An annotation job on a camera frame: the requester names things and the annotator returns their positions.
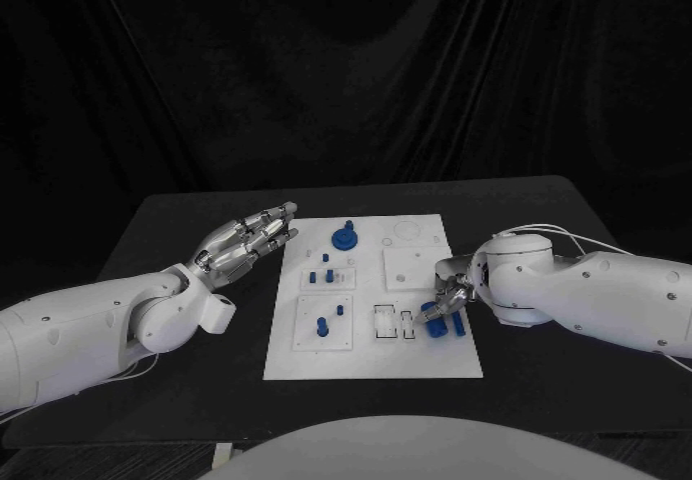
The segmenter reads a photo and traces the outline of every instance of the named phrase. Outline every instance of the robotic hand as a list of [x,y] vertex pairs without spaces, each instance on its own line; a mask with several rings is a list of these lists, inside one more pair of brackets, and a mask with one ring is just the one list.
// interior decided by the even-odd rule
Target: robotic hand
[[426,323],[481,298],[507,325],[556,320],[582,335],[692,358],[692,266],[619,249],[566,258],[554,255],[548,238],[514,233],[522,230],[543,229],[518,227],[473,255],[437,263],[437,303],[414,321]]
[[296,237],[285,229],[296,210],[289,202],[227,223],[185,265],[39,295],[0,311],[0,412],[107,382],[181,347],[198,325],[224,333],[236,305],[212,292]]

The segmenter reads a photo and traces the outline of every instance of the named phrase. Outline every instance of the blue knob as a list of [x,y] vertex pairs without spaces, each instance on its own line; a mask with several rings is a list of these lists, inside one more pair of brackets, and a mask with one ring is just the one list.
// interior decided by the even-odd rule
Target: blue knob
[[329,335],[328,320],[325,317],[318,319],[318,335],[326,337]]
[[342,251],[351,250],[358,244],[358,234],[354,230],[354,222],[349,220],[342,229],[332,235],[332,245]]
[[455,331],[458,332],[458,337],[466,335],[465,322],[462,321],[462,315],[459,312],[452,314],[452,322],[455,323]]
[[[430,307],[436,306],[436,302],[429,302],[421,305],[421,312],[426,311]],[[445,323],[445,318],[436,318],[436,320],[430,320],[426,322],[426,329],[429,330],[429,334],[433,338],[440,338],[447,335],[447,324]]]

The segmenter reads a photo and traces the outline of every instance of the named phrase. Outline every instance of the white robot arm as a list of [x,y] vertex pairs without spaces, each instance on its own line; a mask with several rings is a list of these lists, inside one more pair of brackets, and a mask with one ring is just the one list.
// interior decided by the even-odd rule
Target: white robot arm
[[39,295],[0,311],[0,412],[57,400],[171,352],[198,325],[221,334],[236,305],[212,292],[298,235],[286,203],[231,221],[188,264]]
[[692,358],[691,265],[607,252],[570,259],[554,255],[544,236],[509,232],[473,255],[439,262],[436,271],[437,304],[421,323],[481,298],[504,324],[556,320],[582,335]]

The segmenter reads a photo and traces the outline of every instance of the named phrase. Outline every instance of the black backdrop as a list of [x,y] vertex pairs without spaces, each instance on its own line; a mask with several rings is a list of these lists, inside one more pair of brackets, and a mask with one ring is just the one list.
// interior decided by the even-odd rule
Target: black backdrop
[[3,303],[162,192],[561,174],[692,261],[691,2],[313,3],[2,2]]

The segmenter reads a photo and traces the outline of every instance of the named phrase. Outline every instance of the white board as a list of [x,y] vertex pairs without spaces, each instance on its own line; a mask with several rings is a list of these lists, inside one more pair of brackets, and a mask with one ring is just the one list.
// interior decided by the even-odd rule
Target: white board
[[[358,245],[341,251],[332,234],[347,220]],[[308,218],[290,227],[300,234],[285,250],[264,379],[482,378],[465,311],[466,336],[456,335],[452,320],[445,337],[432,338],[420,325],[411,332],[410,319],[436,297],[436,262],[453,254],[440,215]]]

